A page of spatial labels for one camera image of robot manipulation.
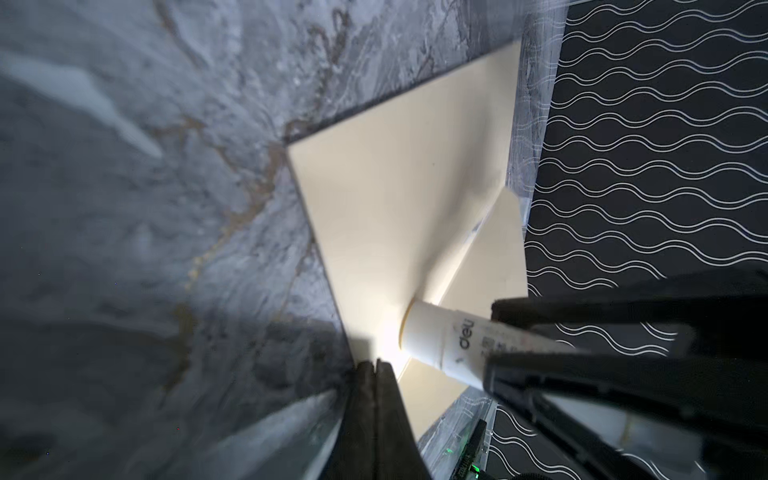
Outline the small glue stick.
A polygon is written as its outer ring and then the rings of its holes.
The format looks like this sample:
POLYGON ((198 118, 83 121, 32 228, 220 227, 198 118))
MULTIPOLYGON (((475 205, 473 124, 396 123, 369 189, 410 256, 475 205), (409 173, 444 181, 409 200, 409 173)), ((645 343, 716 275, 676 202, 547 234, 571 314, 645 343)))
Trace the small glue stick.
POLYGON ((415 300, 401 326, 404 353, 470 387, 483 387, 489 356, 572 353, 573 346, 459 310, 415 300))

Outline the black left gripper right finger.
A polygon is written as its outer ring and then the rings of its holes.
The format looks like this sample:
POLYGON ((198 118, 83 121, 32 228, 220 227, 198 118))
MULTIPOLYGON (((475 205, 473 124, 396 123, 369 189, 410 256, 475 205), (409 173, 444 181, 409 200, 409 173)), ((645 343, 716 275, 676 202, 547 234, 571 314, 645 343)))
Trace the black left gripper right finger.
POLYGON ((430 479, 390 363, 375 367, 375 478, 430 479))

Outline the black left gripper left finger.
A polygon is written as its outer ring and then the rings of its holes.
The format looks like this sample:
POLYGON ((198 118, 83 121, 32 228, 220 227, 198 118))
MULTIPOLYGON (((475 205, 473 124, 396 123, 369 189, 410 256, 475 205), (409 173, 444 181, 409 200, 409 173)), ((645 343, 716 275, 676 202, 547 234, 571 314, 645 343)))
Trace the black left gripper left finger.
POLYGON ((321 479, 375 478, 376 374, 371 361, 355 371, 338 436, 321 479))

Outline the tan kraft envelope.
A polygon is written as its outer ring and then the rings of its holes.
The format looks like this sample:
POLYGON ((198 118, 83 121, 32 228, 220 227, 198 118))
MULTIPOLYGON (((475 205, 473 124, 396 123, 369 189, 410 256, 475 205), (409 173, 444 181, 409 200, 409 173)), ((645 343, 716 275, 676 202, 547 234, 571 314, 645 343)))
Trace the tan kraft envelope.
POLYGON ((415 437, 465 385, 401 350, 411 303, 488 317, 527 292, 506 184, 520 61, 513 42, 288 148, 352 356, 391 363, 415 437))

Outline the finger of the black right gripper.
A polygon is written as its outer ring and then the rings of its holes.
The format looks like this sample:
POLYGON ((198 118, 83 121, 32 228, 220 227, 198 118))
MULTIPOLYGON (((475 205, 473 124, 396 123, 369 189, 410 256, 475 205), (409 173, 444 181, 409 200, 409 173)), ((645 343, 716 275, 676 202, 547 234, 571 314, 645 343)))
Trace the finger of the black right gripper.
POLYGON ((767 476, 764 363, 506 353, 483 388, 593 479, 767 476))
POLYGON ((491 319, 536 325, 681 326, 687 352, 744 360, 767 358, 767 272, 719 268, 604 290, 499 299, 491 319))

